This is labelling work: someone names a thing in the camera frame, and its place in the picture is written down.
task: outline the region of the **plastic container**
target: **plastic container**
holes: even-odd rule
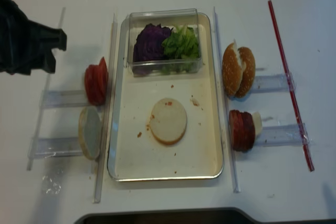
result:
[[[198,40],[199,57],[197,59],[173,59],[159,61],[133,61],[134,45],[139,33],[149,23],[161,24],[162,27],[174,28],[175,26],[187,25],[194,29]],[[162,12],[132,13],[129,17],[129,44],[128,66],[134,76],[148,74],[173,74],[173,73],[197,73],[202,66],[201,50],[199,48],[198,14],[196,9],[168,10]]]

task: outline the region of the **bread slice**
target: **bread slice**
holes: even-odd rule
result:
[[[90,160],[99,156],[101,127],[96,107],[85,107],[79,115],[78,141],[84,156]]]
[[[235,41],[227,46],[223,54],[222,76],[226,94],[235,95],[243,78],[242,63]]]
[[[252,51],[247,47],[240,47],[238,49],[243,67],[243,78],[240,87],[235,94],[235,97],[242,98],[252,87],[254,77],[256,75],[256,62]]]
[[[187,114],[180,102],[164,98],[154,105],[149,125],[156,140],[172,145],[181,140],[185,133]]]

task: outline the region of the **white table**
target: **white table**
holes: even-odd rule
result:
[[[280,58],[274,57],[280,55],[268,0],[14,1],[29,18],[50,26],[57,26],[63,6],[104,6],[117,14],[119,28],[131,12],[192,7],[211,17],[216,6],[220,30],[224,31],[222,50],[236,38],[255,55],[265,58],[272,54],[279,62],[260,62],[270,72],[280,71]],[[105,169],[101,203],[92,204],[94,179],[89,178],[90,163],[83,157],[34,161],[33,170],[26,171],[46,74],[34,71],[24,77],[1,73],[1,223],[73,223],[93,213],[226,207],[239,208],[258,221],[336,218],[336,4],[334,0],[272,2],[297,84],[301,117],[312,139],[315,172],[308,172],[300,147],[256,148],[237,162],[242,192],[233,194],[225,149],[224,171],[211,181],[122,184],[114,182]],[[45,197],[41,194],[42,177],[48,175],[49,165],[57,162],[65,170],[59,176],[60,194]]]

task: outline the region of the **red stick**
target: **red stick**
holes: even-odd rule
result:
[[[271,13],[272,22],[273,22],[273,26],[274,26],[274,31],[275,31],[275,35],[277,37],[278,46],[279,46],[279,50],[280,50],[280,55],[281,55],[281,59],[282,59],[282,64],[283,64],[283,68],[284,68],[286,76],[287,76],[288,85],[292,86],[292,82],[291,82],[290,74],[289,74],[289,69],[288,69],[288,64],[287,64],[285,52],[283,50],[283,46],[282,46],[282,42],[281,42],[281,38],[280,38],[280,32],[279,32],[279,29],[278,29],[277,20],[275,19],[275,13],[274,13],[273,4],[272,4],[271,0],[268,1],[268,7],[269,7],[269,11]],[[299,129],[300,129],[300,134],[301,134],[301,139],[302,139],[302,147],[303,147],[303,152],[305,154],[304,156],[306,158],[309,171],[312,172],[312,171],[315,170],[315,168],[314,168],[314,165],[313,165],[313,161],[311,160],[311,156],[310,156],[310,152],[309,152],[309,146],[308,146],[308,143],[306,141],[306,137],[308,137],[308,136],[307,136],[307,133],[305,135],[305,129],[303,127],[299,107],[298,107],[298,104],[296,102],[295,93],[294,93],[293,89],[291,89],[291,91],[289,91],[289,92],[290,92],[290,97],[292,99],[293,108],[294,108],[294,111],[295,111],[296,121],[297,121],[297,123],[299,125]]]

